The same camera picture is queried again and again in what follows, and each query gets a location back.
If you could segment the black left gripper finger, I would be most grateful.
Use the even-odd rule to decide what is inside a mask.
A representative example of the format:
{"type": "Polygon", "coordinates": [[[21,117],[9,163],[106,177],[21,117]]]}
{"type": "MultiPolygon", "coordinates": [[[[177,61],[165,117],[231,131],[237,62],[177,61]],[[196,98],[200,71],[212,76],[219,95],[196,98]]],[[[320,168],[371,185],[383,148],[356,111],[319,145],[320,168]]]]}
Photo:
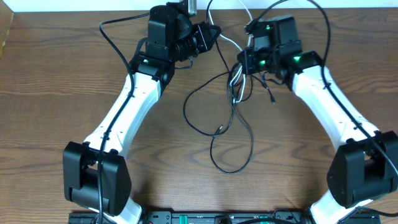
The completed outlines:
{"type": "Polygon", "coordinates": [[[217,41],[219,34],[208,34],[208,37],[206,38],[206,50],[210,51],[213,46],[215,45],[215,42],[217,41]]]}
{"type": "Polygon", "coordinates": [[[209,36],[219,36],[221,34],[221,28],[215,25],[207,25],[207,33],[209,36]]]}

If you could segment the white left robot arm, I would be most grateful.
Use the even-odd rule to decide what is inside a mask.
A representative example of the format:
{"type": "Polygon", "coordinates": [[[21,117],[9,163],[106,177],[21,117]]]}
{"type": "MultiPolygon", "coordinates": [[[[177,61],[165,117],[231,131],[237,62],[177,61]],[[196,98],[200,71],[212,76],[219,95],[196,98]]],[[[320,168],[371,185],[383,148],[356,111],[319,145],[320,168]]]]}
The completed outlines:
{"type": "Polygon", "coordinates": [[[124,60],[126,81],[114,105],[82,143],[65,147],[65,198],[92,211],[72,223],[140,221],[142,207],[130,196],[126,156],[146,114],[170,83],[176,62],[210,51],[220,35],[218,26],[193,24],[196,14],[197,4],[189,0],[150,9],[147,36],[137,43],[132,59],[124,60]]]}

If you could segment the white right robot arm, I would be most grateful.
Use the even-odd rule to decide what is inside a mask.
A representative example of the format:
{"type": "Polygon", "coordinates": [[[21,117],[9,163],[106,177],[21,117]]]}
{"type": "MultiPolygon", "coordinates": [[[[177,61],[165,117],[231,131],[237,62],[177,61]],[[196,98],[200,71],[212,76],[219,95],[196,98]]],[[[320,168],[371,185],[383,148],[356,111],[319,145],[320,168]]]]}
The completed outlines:
{"type": "Polygon", "coordinates": [[[303,51],[291,15],[246,25],[253,44],[238,54],[244,73],[273,73],[319,120],[335,149],[327,192],[303,216],[304,223],[343,223],[368,204],[397,190],[397,134],[381,132],[345,97],[324,60],[303,51]]]}

